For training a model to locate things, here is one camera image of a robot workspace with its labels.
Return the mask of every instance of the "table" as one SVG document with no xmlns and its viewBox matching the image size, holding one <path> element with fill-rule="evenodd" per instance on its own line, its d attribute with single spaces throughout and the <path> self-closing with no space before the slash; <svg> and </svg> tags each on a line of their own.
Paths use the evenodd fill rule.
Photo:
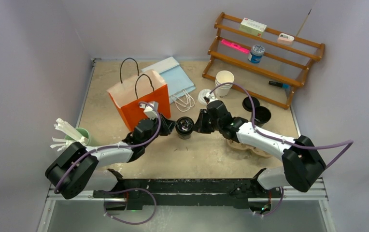
<svg viewBox="0 0 369 232">
<path fill-rule="evenodd" d="M 138 61 L 139 69 L 157 61 Z M 196 85 L 190 95 L 196 100 L 191 110 L 182 113 L 175 104 L 170 105 L 171 119 L 177 120 L 188 116 L 197 120 L 203 106 L 197 102 L 200 90 L 214 87 L 214 82 L 201 77 L 208 61 L 181 61 L 180 65 Z M 125 138 L 129 132 L 116 110 L 106 90 L 119 82 L 120 61 L 97 61 L 85 106 L 80 119 L 80 127 L 91 134 L 93 145 L 114 144 Z M 122 70 L 122 77 L 127 78 L 136 72 L 134 62 L 127 61 Z M 265 77 L 216 61 L 209 71 L 215 76 L 220 70 L 229 70 L 235 76 L 235 82 L 249 89 L 260 89 L 273 98 L 284 100 L 282 89 L 269 86 Z M 233 116 L 250 119 L 251 113 L 243 109 L 241 102 L 245 94 L 230 90 L 222 99 Z M 298 137 L 297 129 L 290 110 L 260 101 L 269 108 L 271 120 L 264 129 L 290 137 Z M 192 133 L 188 140 L 178 137 L 176 131 L 170 136 L 159 136 L 147 148 L 145 154 L 131 163 L 117 163 L 106 168 L 119 171 L 125 178 L 251 178 L 262 168 L 281 166 L 275 157 L 262 158 L 249 151 L 230 148 L 219 132 L 212 134 Z"/>
</svg>

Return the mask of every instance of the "orange paper bag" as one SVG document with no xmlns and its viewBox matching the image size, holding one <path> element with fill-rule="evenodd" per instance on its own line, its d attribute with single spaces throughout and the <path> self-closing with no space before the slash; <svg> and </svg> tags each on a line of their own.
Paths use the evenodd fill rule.
<svg viewBox="0 0 369 232">
<path fill-rule="evenodd" d="M 127 59 L 122 62 L 121 70 Z M 130 131 L 135 129 L 140 120 L 147 118 L 143 109 L 139 107 L 139 102 L 157 102 L 157 111 L 166 118 L 170 118 L 168 85 L 165 80 L 155 70 L 139 73 L 138 63 L 136 61 L 135 63 L 137 75 L 122 81 L 122 72 L 120 72 L 120 83 L 107 90 Z"/>
</svg>

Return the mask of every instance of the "wooden shelf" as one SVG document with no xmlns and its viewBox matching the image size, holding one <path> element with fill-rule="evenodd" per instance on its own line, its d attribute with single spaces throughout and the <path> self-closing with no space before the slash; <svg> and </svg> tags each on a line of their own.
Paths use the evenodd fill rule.
<svg viewBox="0 0 369 232">
<path fill-rule="evenodd" d="M 281 108 L 288 109 L 289 106 L 290 106 L 290 104 L 291 104 L 292 98 L 293 98 L 294 93 L 297 90 L 297 88 L 304 86 L 304 84 L 305 84 L 305 82 L 307 80 L 307 77 L 308 77 L 308 72 L 309 72 L 310 68 L 312 67 L 312 65 L 315 62 L 320 61 L 321 58 L 323 57 L 323 55 L 324 55 L 324 49 L 325 49 L 325 44 L 323 44 L 323 43 L 315 43 L 315 42 L 312 42 L 312 41 L 309 41 L 309 40 L 306 40 L 306 39 L 303 39 L 303 38 L 300 38 L 300 37 L 295 37 L 295 39 L 294 39 L 295 43 L 302 43 L 302 44 L 306 44 L 306 45 L 309 45 L 309 46 L 312 46 L 312 47 L 317 48 L 317 51 L 315 52 L 315 54 L 310 54 L 310 53 L 303 52 L 303 51 L 300 51 L 298 49 L 292 48 L 290 46 L 286 46 L 286 45 L 283 45 L 283 44 L 280 44 L 280 43 L 277 43 L 277 42 L 274 42 L 274 41 L 270 41 L 270 40 L 267 40 L 267 39 L 264 39 L 264 38 L 261 38 L 261 37 L 258 37 L 258 36 L 251 35 L 249 33 L 240 31 L 238 29 L 234 29 L 234 28 L 231 28 L 231 27 L 228 27 L 228 26 L 224 26 L 222 24 L 222 22 L 223 22 L 224 19 L 227 19 L 227 20 L 230 20 L 230 21 L 233 21 L 233 22 L 236 22 L 236 23 L 241 23 L 242 22 L 242 19 L 241 18 L 237 18 L 237 17 L 233 17 L 233 16 L 230 16 L 230 15 L 227 15 L 224 12 L 222 12 L 219 15 L 219 17 L 216 19 L 216 22 L 214 23 L 214 28 L 217 29 L 217 34 L 216 34 L 215 39 L 212 42 L 212 45 L 210 45 L 209 50 L 207 52 L 207 54 L 209 54 L 211 56 L 211 58 L 210 58 L 209 64 L 206 66 L 206 68 L 205 68 L 202 76 L 205 77 L 205 78 L 211 79 L 211 80 L 215 80 L 215 78 L 212 77 L 212 76 L 210 76 L 210 75 L 208 75 L 207 72 L 209 71 L 209 69 L 210 69 L 212 63 L 214 62 L 214 60 L 215 59 L 219 59 L 219 60 L 222 60 L 224 62 L 230 63 L 232 65 L 236 65 L 236 66 L 239 66 L 239 67 L 241 67 L 243 69 L 249 70 L 251 72 L 258 73 L 258 74 L 263 75 L 265 77 L 271 78 L 271 79 L 276 80 L 278 82 L 282 82 L 284 84 L 290 85 L 290 91 L 289 91 L 289 94 L 288 94 L 288 98 L 287 98 L 287 102 L 286 103 L 281 103 L 281 102 L 275 101 L 273 99 L 264 97 L 264 96 L 262 96 L 260 94 L 257 94 L 257 93 L 254 93 L 254 92 L 249 91 L 249 93 L 252 96 L 255 96 L 257 98 L 263 99 L 263 100 L 265 100 L 267 102 L 270 102 L 270 103 L 272 103 L 274 105 L 277 105 L 277 106 L 279 106 Z M 285 59 L 285 58 L 282 58 L 282 57 L 279 57 L 279 56 L 270 54 L 268 52 L 265 52 L 264 53 L 264 56 L 266 56 L 268 58 L 271 58 L 271 59 L 274 59 L 274 60 L 283 62 L 285 64 L 288 64 L 288 65 L 291 65 L 291 66 L 294 66 L 294 67 L 297 67 L 297 68 L 302 69 L 301 73 L 298 75 L 298 77 L 296 79 L 290 79 L 290 78 L 285 77 L 285 76 L 282 76 L 280 74 L 277 74 L 277 73 L 274 73 L 274 72 L 265 70 L 263 68 L 259 68 L 259 67 L 255 66 L 255 65 L 251 64 L 251 63 L 246 63 L 246 62 L 239 61 L 237 59 L 234 59 L 232 57 L 229 57 L 229 56 L 226 56 L 226 55 L 223 55 L 223 54 L 217 52 L 217 48 L 218 48 L 219 42 L 221 40 L 225 39 L 225 40 L 227 40 L 227 41 L 229 41 L 231 43 L 235 43 L 235 44 L 237 44 L 237 45 L 239 45 L 239 46 L 241 46 L 241 47 L 243 47 L 245 49 L 248 49 L 248 50 L 251 50 L 251 47 L 250 46 L 247 46 L 247 45 L 244 45 L 244 44 L 241 44 L 241 43 L 238 43 L 236 41 L 229 40 L 227 38 L 221 37 L 221 31 L 222 30 L 227 30 L 227 31 L 236 33 L 238 35 L 242 35 L 242 36 L 245 36 L 245 37 L 248 37 L 248 38 L 251 38 L 251 39 L 254 39 L 254 40 L 263 42 L 263 43 L 266 43 L 266 44 L 270 44 L 270 45 L 275 46 L 275 47 L 279 47 L 279 48 L 284 49 L 286 51 L 293 52 L 293 53 L 296 53 L 296 54 L 299 54 L 299 55 L 308 57 L 309 58 L 309 61 L 307 62 L 306 65 L 302 65 L 302 64 L 293 62 L 291 60 L 288 60 L 288 59 Z M 269 27 L 266 28 L 265 32 L 268 32 L 268 33 L 271 33 L 271 34 L 275 34 L 277 36 L 280 33 L 283 33 L 281 31 L 278 31 L 278 30 L 275 30 L 275 29 L 271 29 Z M 233 86 L 233 88 L 236 89 L 236 90 L 238 90 L 238 91 L 242 91 L 237 86 Z"/>
</svg>

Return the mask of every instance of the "bag handle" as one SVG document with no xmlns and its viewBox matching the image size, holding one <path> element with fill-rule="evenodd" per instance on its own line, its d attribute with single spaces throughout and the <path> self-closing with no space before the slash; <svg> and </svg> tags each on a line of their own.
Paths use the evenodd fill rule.
<svg viewBox="0 0 369 232">
<path fill-rule="evenodd" d="M 138 63 L 136 62 L 136 60 L 135 60 L 134 58 L 130 58 L 130 57 L 128 57 L 128 58 L 126 58 L 126 59 L 124 59 L 124 60 L 122 61 L 122 63 L 121 63 L 121 67 L 120 67 L 120 69 L 119 69 L 119 77 L 120 77 L 120 80 L 121 80 L 121 84 L 123 84 L 123 82 L 122 82 L 122 65 L 123 65 L 123 63 L 124 63 L 127 59 L 131 59 L 131 60 L 133 60 L 133 61 L 136 63 L 136 70 L 138 71 L 138 76 L 139 76 L 139 66 L 138 66 Z"/>
<path fill-rule="evenodd" d="M 149 79 L 150 86 L 152 87 L 152 90 L 153 90 L 153 91 L 155 90 L 155 88 L 154 88 L 154 87 L 153 87 L 153 85 L 152 85 L 152 80 L 150 79 L 150 77 L 149 77 L 148 75 L 146 75 L 146 74 L 142 73 L 142 75 L 140 75 L 140 76 L 138 77 L 138 79 L 136 79 L 136 83 L 135 83 L 135 94 L 136 94 L 136 100 L 138 99 L 138 92 L 137 92 L 137 90 L 136 90 L 136 85 L 138 84 L 138 81 L 139 81 L 139 79 L 140 79 L 142 76 L 147 76 L 147 79 Z"/>
</svg>

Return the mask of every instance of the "plastic container with blue label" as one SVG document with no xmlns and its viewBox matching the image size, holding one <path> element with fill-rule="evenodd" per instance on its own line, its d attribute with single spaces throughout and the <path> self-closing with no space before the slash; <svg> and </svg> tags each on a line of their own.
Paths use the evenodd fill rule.
<svg viewBox="0 0 369 232">
<path fill-rule="evenodd" d="M 259 44 L 253 45 L 248 56 L 249 61 L 254 64 L 260 63 L 260 60 L 264 55 L 264 50 L 264 47 Z"/>
</svg>

